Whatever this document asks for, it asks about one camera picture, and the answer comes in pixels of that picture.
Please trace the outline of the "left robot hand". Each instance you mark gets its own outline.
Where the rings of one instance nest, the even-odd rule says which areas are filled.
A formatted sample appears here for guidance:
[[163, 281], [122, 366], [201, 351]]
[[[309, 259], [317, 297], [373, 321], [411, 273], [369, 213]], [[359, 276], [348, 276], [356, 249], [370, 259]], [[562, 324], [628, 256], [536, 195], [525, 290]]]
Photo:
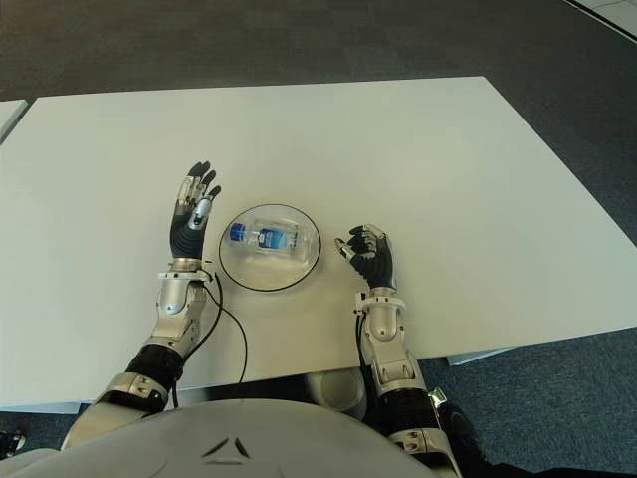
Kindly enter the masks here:
[[212, 204], [220, 185], [210, 187], [216, 171], [209, 161], [195, 163], [184, 177], [175, 201], [169, 231], [173, 259], [201, 260]]

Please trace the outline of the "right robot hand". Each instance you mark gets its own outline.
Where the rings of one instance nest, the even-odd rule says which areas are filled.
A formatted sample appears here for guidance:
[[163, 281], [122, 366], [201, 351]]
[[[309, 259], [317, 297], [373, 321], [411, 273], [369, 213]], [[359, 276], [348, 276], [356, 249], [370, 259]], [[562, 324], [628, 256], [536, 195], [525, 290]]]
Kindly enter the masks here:
[[389, 236], [378, 226], [363, 224], [349, 230], [349, 239], [334, 239], [337, 252], [367, 283], [369, 289], [396, 290]]

